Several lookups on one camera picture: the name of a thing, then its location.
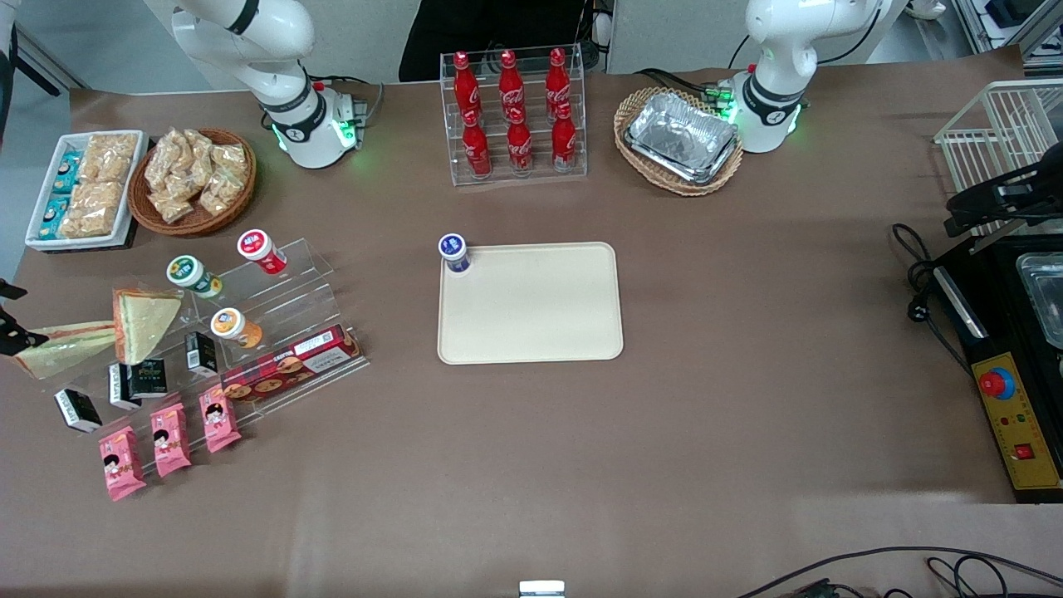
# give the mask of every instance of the wicker basket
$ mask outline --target wicker basket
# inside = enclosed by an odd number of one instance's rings
[[[240,191],[240,194],[237,195],[236,201],[232,205],[217,216],[212,215],[200,206],[199,193],[196,193],[190,200],[195,209],[176,222],[167,224],[148,199],[151,188],[148,187],[148,181],[144,177],[144,170],[148,167],[151,156],[155,153],[155,148],[152,148],[144,156],[144,159],[140,160],[140,164],[137,165],[136,170],[133,172],[133,178],[130,181],[130,211],[133,212],[136,221],[140,222],[140,225],[163,235],[201,236],[229,225],[243,211],[248,203],[251,203],[251,197],[255,192],[255,175],[257,173],[255,153],[251,150],[251,146],[239,135],[224,129],[200,129],[200,133],[214,141],[215,144],[235,146],[239,143],[243,147],[243,154],[248,159],[248,181],[243,186],[243,190]]]
[[[665,91],[677,93],[680,98],[687,100],[695,107],[706,112],[715,112],[708,104],[694,96],[687,93],[686,91],[678,91],[667,87],[647,87],[645,89],[641,89],[631,93],[626,100],[621,102],[620,107],[617,108],[615,116],[612,117],[612,132],[613,139],[617,142],[617,148],[620,150],[620,153],[624,155],[624,158],[627,159],[627,161],[635,167],[640,174],[645,176],[647,181],[658,187],[685,197],[709,194],[710,192],[724,186],[724,183],[726,183],[727,180],[735,174],[735,171],[738,170],[739,164],[742,164],[741,140],[739,140],[738,147],[735,148],[730,157],[728,157],[727,161],[720,168],[720,171],[716,172],[716,175],[712,178],[712,181],[708,185],[701,186],[685,181],[675,172],[672,172],[641,153],[636,152],[624,142],[624,130],[627,129],[627,125],[635,120],[635,117],[637,117],[640,112],[642,112],[642,108],[646,105],[649,98],[656,93],[662,93]]]

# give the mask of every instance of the yogurt cup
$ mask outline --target yogurt cup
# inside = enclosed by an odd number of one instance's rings
[[[191,255],[178,255],[171,259],[166,267],[166,277],[203,298],[217,296],[221,292],[221,278],[206,271],[203,261]]]
[[[439,254],[446,261],[452,272],[463,272],[469,269],[469,247],[465,237],[457,233],[446,233],[439,239]]]
[[[239,310],[224,308],[210,319],[210,332],[219,339],[234,341],[244,349],[257,347],[263,341],[263,329],[253,322],[248,322]]]
[[[281,273],[281,270],[288,264],[288,258],[261,228],[251,228],[241,234],[236,241],[236,250],[243,257],[258,263],[267,274]]]

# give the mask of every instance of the red button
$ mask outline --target red button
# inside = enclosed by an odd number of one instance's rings
[[[978,387],[991,397],[999,397],[1008,390],[1003,376],[995,372],[986,372],[978,378]]]

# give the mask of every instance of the pink snack package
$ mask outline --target pink snack package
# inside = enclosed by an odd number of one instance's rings
[[[159,477],[192,464],[188,458],[184,406],[172,405],[151,414],[151,432],[155,444],[155,466],[158,467]]]
[[[129,426],[100,441],[100,457],[111,500],[121,500],[148,485],[136,455],[136,434]]]
[[[229,403],[221,385],[200,395],[200,413],[203,414],[203,435],[206,437],[206,448],[217,452],[240,440],[236,431],[236,414],[233,404]]]

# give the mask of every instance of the yellow control panel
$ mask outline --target yellow control panel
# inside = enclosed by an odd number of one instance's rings
[[[1011,354],[971,366],[985,405],[997,446],[1015,490],[1059,489],[1060,475],[1052,463],[1041,426],[1018,378]]]

